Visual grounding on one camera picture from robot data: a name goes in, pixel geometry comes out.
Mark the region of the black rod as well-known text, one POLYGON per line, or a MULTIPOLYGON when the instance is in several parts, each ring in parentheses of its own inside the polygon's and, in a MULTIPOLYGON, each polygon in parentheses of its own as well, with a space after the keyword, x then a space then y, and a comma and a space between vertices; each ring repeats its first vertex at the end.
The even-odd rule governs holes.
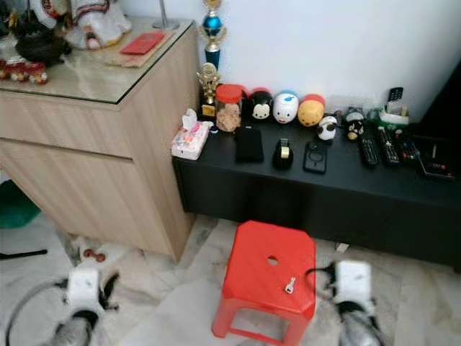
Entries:
POLYGON ((33 257, 33 256, 44 256, 44 254, 48 254, 48 250, 41 249, 35 250, 30 252, 19 252, 19 253, 1 253, 0 260, 13 260, 14 258, 24 258, 24 257, 33 257))

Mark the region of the black remote control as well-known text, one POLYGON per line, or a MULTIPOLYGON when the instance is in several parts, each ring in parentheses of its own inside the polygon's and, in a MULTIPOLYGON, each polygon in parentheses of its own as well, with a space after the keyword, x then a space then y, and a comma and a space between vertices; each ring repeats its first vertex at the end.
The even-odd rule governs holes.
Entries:
POLYGON ((398 144, 400 145, 401 159, 405 164, 417 164, 419 160, 419 151, 413 142, 412 135, 401 133, 397 135, 398 144))
POLYGON ((377 152, 377 144, 371 134, 359 136, 359 154, 365 166, 373 167, 381 162, 377 152))
POLYGON ((385 126, 378 126, 377 135, 385 164, 388 166, 401 165, 400 155, 392 133, 385 126))

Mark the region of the black tape dispenser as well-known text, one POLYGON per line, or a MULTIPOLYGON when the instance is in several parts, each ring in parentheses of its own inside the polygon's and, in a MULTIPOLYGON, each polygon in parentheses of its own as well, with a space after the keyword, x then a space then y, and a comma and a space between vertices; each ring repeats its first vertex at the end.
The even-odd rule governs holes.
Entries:
POLYGON ((274 147, 272 165, 277 170, 289 170, 293 163, 293 156, 289 138, 280 138, 274 147))

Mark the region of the small white black plush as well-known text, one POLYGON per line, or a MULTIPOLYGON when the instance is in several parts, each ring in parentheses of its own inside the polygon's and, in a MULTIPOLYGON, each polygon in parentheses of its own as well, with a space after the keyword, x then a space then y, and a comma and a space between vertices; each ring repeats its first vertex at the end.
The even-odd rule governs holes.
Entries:
POLYGON ((320 141, 332 141, 337 132, 336 116, 323 116, 317 125, 317 138, 320 141))

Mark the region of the small black figure toy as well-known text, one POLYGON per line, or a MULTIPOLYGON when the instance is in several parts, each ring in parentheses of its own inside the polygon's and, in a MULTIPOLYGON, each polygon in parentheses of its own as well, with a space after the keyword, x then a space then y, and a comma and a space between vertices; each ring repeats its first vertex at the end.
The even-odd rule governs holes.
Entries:
POLYGON ((364 122, 365 116, 362 109, 349 107, 345 117, 346 128, 348 128, 346 138, 349 141, 356 141, 364 133, 364 122))

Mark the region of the yellow bear plush toy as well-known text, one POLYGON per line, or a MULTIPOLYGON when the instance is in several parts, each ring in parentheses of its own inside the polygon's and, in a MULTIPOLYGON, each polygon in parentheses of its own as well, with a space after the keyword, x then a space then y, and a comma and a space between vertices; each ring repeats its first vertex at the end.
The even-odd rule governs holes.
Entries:
POLYGON ((325 99, 319 94, 307 94, 297 109, 297 121, 306 128, 317 126, 325 116, 325 99))

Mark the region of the pink white tissue pack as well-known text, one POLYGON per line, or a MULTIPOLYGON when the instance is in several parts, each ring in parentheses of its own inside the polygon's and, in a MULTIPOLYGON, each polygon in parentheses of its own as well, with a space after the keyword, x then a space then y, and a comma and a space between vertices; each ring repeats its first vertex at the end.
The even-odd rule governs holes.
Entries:
POLYGON ((197 121, 197 113, 187 109, 182 126, 171 142, 171 155, 181 159, 198 159, 214 122, 197 121))

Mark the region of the white green holder box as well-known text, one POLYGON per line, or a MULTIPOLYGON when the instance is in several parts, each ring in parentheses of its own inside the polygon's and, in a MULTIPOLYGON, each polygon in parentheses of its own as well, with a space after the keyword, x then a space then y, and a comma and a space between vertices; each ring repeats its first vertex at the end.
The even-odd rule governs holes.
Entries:
POLYGON ((379 119, 390 125, 408 125, 411 119, 408 116, 408 107, 404 102, 388 102, 379 112, 379 119))

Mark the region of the small gold trophy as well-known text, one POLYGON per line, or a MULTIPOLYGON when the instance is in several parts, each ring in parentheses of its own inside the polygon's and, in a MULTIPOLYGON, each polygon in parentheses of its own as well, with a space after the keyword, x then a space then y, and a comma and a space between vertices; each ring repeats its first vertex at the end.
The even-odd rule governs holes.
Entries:
POLYGON ((220 73, 214 63, 207 62, 201 66, 197 75, 202 88, 200 116, 203 119, 210 119, 216 115, 216 89, 220 85, 220 73))

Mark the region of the row of red figurines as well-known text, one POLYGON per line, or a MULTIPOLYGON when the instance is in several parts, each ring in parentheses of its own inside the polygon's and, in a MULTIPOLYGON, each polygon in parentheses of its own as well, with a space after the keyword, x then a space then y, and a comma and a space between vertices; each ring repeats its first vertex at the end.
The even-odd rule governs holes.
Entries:
POLYGON ((33 84, 48 83, 46 63, 27 62, 26 60, 0 60, 0 79, 33 84))

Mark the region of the red envelope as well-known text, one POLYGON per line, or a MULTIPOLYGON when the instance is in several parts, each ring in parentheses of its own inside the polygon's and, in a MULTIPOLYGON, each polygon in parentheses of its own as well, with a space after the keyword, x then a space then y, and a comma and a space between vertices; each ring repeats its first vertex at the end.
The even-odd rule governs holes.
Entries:
POLYGON ((134 40, 131 40, 122 49, 119 49, 121 55, 129 56, 142 56, 150 53, 159 43, 162 42, 166 37, 166 33, 163 30, 157 30, 157 32, 144 32, 136 36, 134 40))

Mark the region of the black incense pot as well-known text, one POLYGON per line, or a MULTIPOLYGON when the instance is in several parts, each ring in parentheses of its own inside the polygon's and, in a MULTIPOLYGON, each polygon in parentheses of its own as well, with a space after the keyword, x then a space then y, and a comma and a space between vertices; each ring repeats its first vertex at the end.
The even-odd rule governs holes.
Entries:
POLYGON ((72 53, 69 43, 52 27, 40 23, 31 9, 20 14, 16 23, 10 24, 10 30, 17 39, 14 49, 27 61, 50 67, 65 63, 62 57, 72 53))

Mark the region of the white robed statue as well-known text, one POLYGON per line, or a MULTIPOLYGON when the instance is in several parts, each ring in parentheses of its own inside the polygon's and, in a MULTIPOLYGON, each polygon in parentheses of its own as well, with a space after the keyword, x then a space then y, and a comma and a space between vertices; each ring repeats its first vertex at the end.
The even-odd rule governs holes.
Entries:
POLYGON ((118 43, 133 23, 118 0, 27 0, 42 25, 73 48, 96 50, 118 43))

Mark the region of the silver lamp stand base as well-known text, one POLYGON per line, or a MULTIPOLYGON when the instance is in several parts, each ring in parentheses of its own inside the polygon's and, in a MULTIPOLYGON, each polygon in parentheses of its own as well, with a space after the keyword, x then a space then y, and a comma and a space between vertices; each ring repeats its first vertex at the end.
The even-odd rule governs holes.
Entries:
POLYGON ((180 26, 177 20, 173 20, 168 16, 165 0, 157 0, 159 6, 159 19, 155 20, 151 27, 160 30, 177 30, 180 26))

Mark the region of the tall blue gold trophy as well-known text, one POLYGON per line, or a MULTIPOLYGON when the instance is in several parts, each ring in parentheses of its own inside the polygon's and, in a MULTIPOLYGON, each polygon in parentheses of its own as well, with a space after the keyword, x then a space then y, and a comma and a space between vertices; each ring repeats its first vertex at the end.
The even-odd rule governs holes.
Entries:
POLYGON ((199 35, 205 41, 205 62, 211 63, 216 68, 220 68, 220 44, 227 34, 226 27, 218 16, 221 3, 222 0, 203 0, 203 4, 207 7, 207 14, 199 26, 199 35))

